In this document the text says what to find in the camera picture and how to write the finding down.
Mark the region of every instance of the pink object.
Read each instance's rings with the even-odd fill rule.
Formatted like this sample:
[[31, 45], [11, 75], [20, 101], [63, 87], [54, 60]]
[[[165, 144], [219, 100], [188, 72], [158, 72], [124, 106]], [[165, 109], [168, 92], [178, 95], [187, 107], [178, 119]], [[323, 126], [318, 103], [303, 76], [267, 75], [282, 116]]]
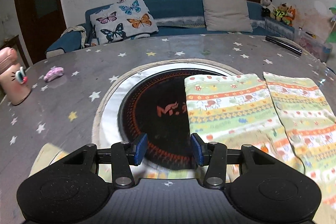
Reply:
[[0, 85], [13, 105], [18, 105], [29, 95], [31, 88], [27, 85], [24, 68], [17, 62], [14, 48], [0, 51]]
[[56, 67], [48, 71], [48, 73], [43, 77], [43, 80], [47, 83], [54, 80], [55, 78], [61, 77], [63, 75], [63, 68]]

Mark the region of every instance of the panda plush toy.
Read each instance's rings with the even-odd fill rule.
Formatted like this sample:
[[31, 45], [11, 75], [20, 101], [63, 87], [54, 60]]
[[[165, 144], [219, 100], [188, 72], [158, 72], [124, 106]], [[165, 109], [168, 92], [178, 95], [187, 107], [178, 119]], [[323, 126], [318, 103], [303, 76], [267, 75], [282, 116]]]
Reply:
[[261, 7], [261, 16], [266, 17], [273, 13], [273, 9], [275, 9], [275, 6], [272, 4], [272, 0], [261, 0], [260, 4]]

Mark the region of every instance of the beige cartoon bottle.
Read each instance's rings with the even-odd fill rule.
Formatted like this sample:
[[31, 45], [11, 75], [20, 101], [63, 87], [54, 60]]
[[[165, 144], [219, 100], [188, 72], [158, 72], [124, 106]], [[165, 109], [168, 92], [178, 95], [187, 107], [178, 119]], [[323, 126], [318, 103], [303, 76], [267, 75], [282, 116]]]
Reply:
[[23, 102], [31, 88], [27, 85], [24, 68], [17, 62], [14, 48], [3, 48], [0, 51], [0, 85], [13, 105]]

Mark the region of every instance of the metal bolt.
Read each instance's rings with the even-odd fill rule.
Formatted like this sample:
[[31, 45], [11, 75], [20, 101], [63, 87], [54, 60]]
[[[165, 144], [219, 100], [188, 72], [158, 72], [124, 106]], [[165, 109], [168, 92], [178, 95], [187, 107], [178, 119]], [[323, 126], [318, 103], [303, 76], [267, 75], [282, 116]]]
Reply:
[[117, 178], [115, 180], [115, 183], [121, 185], [121, 186], [126, 186], [128, 184], [130, 184], [132, 182], [132, 180], [128, 177], [120, 177], [120, 178]]
[[223, 180], [219, 177], [210, 177], [207, 179], [207, 183], [213, 186], [217, 186], [223, 183]]

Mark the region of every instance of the transparent container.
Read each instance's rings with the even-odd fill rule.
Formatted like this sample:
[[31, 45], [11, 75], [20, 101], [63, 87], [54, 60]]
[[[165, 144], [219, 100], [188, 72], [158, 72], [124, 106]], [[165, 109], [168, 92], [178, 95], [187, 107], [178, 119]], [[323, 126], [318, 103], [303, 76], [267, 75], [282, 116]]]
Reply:
[[333, 46], [331, 43], [325, 43], [323, 39], [302, 28], [295, 28], [294, 42], [321, 62], [326, 62]]

